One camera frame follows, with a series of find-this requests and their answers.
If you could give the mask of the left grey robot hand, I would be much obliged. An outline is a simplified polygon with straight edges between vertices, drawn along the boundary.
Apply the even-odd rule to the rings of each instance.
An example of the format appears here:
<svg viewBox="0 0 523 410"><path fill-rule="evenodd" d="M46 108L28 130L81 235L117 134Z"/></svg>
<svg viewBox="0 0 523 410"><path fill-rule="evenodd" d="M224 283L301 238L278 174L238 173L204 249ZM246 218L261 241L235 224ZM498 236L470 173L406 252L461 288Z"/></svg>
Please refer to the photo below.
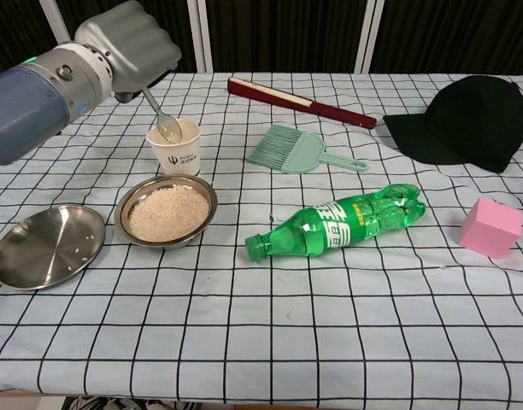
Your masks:
<svg viewBox="0 0 523 410"><path fill-rule="evenodd" d="M136 0L127 0L84 21L74 40L99 51L111 66L112 90L129 103L177 68L181 50Z"/></svg>

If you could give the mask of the metal spoon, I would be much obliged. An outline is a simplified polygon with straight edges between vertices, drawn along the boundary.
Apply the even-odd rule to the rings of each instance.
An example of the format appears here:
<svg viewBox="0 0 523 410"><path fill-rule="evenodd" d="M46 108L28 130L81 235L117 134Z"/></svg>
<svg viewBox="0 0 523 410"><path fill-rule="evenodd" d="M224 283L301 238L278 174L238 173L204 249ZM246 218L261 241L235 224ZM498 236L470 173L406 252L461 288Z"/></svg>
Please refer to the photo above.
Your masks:
<svg viewBox="0 0 523 410"><path fill-rule="evenodd" d="M182 131L178 121L169 114L165 114L148 87L142 89L148 103L156 113L156 126L158 132L169 144L179 144L182 141Z"/></svg>

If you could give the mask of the white rice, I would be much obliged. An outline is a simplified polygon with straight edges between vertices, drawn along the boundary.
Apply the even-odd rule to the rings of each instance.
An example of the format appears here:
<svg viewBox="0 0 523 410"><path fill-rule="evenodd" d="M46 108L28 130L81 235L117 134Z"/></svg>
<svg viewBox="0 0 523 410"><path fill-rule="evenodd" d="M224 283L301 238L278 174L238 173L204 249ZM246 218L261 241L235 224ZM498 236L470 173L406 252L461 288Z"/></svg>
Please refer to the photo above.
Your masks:
<svg viewBox="0 0 523 410"><path fill-rule="evenodd" d="M209 202L179 185L161 188L141 200L130 216L132 234L147 242L169 242L195 231L209 215Z"/></svg>

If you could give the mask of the white paper cup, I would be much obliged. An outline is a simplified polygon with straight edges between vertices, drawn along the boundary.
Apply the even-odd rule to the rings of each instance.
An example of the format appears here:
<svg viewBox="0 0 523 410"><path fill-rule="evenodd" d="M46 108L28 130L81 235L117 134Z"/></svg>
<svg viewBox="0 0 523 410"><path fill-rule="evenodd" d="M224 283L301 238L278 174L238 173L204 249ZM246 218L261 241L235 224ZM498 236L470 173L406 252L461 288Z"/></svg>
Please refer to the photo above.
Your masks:
<svg viewBox="0 0 523 410"><path fill-rule="evenodd" d="M182 131L180 143L170 144L161 136L156 126L148 132L146 140L155 151L165 174L198 175L201 168L201 129L188 120L178 119L178 123Z"/></svg>

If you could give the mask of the steel bowl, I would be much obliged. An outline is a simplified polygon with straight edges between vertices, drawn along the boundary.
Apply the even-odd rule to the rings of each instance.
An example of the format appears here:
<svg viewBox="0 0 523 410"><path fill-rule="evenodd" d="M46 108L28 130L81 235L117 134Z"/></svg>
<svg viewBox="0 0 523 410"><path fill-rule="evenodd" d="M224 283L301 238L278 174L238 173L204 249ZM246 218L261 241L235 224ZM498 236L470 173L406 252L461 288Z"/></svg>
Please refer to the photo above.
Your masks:
<svg viewBox="0 0 523 410"><path fill-rule="evenodd" d="M169 242L147 242L135 237L132 234L130 227L130 216L132 209L141 200L145 199L154 191L161 188L173 188L179 185L196 190L199 194L208 200L210 210L206 220L195 231L191 232L187 236ZM115 224L120 230L120 233L127 240L138 246L149 248L179 249L185 247L195 236L199 235L209 225L209 222L214 217L217 206L217 195L212 186L205 180L184 174L163 175L147 179L144 182L137 184L121 198L118 208L115 212Z"/></svg>

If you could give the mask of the teal mini dustpan brush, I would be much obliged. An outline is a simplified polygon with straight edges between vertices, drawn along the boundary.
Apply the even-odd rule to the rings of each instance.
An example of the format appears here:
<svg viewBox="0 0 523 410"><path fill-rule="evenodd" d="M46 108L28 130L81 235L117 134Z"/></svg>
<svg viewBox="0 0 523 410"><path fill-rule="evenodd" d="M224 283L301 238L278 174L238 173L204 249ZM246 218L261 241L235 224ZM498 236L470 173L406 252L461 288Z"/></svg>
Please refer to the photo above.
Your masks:
<svg viewBox="0 0 523 410"><path fill-rule="evenodd" d="M288 126L272 125L246 161L288 174L305 174L320 164L366 172L365 162L326 151L320 136Z"/></svg>

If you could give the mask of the dark red folding fan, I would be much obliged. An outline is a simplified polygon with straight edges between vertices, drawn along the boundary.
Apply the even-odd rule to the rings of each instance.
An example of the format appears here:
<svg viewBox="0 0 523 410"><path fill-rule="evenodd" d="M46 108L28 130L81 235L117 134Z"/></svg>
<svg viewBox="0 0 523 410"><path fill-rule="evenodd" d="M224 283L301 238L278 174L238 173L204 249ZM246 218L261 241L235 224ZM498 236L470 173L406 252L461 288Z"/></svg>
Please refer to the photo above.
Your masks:
<svg viewBox="0 0 523 410"><path fill-rule="evenodd" d="M261 103L315 114L330 120L337 120L368 130L376 126L374 117L358 114L343 108L333 107L310 100L306 97L293 95L285 91L275 90L265 85L258 85L243 79L231 77L227 80L227 90L230 94L256 100Z"/></svg>

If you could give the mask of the empty steel plate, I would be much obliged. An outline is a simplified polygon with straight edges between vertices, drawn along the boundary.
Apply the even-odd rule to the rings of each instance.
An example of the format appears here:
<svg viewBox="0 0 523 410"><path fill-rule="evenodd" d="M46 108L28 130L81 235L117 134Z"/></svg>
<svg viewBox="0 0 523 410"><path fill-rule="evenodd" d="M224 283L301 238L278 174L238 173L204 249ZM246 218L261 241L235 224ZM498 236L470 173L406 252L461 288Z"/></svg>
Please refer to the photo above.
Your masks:
<svg viewBox="0 0 523 410"><path fill-rule="evenodd" d="M64 205L24 219L0 240L0 284L41 290L69 280L94 261L106 236L96 211Z"/></svg>

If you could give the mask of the green plastic bottle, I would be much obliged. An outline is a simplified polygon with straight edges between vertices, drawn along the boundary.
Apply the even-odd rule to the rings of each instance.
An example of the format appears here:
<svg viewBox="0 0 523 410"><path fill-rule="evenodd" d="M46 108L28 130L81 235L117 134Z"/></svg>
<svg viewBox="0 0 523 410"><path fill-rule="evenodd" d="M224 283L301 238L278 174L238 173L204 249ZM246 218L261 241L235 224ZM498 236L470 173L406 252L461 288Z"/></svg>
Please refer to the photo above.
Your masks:
<svg viewBox="0 0 523 410"><path fill-rule="evenodd" d="M269 233L246 238L245 247L252 261L271 255L322 255L411 226L426 211L419 196L420 188L413 184L390 184L304 208Z"/></svg>

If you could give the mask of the checkered white tablecloth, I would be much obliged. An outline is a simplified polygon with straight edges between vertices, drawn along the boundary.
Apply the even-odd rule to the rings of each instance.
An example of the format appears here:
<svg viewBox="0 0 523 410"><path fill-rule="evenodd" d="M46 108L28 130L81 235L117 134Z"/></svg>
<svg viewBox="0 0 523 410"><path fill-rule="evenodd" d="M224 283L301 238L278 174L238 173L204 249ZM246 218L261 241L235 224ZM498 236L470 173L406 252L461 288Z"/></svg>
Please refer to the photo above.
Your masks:
<svg viewBox="0 0 523 410"><path fill-rule="evenodd" d="M0 390L339 406L523 407L523 145L502 174L428 166L370 132L229 95L224 73L173 73L155 88L202 129L201 175L220 200L212 225L177 251L107 229L77 278L20 293L0 285ZM523 95L523 77L515 83ZM61 204L107 221L160 168L145 100L108 100L61 135L0 167L0 239ZM246 161L272 125L321 137L366 172L305 174ZM406 231L315 259L254 264L244 240L303 206L377 190L421 189ZM502 259L459 244L480 197L519 209Z"/></svg>

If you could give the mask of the black baseball cap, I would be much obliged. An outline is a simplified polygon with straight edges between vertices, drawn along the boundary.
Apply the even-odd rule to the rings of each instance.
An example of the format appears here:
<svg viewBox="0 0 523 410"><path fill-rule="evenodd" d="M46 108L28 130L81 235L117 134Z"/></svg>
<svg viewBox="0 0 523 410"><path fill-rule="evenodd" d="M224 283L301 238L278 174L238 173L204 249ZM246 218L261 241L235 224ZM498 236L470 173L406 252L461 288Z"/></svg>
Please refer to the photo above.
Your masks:
<svg viewBox="0 0 523 410"><path fill-rule="evenodd" d="M502 173L523 143L523 96L515 82L472 75L439 91L425 112L383 120L398 149L418 162Z"/></svg>

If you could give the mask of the pink foam cube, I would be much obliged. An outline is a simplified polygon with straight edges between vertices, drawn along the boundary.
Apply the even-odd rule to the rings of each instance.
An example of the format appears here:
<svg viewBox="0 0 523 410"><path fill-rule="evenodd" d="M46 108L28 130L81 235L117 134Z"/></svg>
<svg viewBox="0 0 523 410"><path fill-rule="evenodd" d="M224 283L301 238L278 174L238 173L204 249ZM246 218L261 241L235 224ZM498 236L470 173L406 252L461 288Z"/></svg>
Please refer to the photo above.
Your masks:
<svg viewBox="0 0 523 410"><path fill-rule="evenodd" d="M519 209L480 197L461 224L459 244L494 259L502 259L521 236Z"/></svg>

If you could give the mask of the white partition post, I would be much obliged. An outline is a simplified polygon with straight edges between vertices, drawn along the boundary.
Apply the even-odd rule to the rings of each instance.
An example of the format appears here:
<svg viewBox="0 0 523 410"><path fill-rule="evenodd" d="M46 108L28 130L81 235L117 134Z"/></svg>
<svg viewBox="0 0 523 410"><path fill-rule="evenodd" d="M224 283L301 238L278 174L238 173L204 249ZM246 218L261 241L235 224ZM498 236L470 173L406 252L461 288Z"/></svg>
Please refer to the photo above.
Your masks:
<svg viewBox="0 0 523 410"><path fill-rule="evenodd" d="M354 73L369 73L385 0L367 0Z"/></svg>
<svg viewBox="0 0 523 410"><path fill-rule="evenodd" d="M206 0L187 0L197 71L214 71Z"/></svg>
<svg viewBox="0 0 523 410"><path fill-rule="evenodd" d="M38 0L58 44L73 41L56 0Z"/></svg>

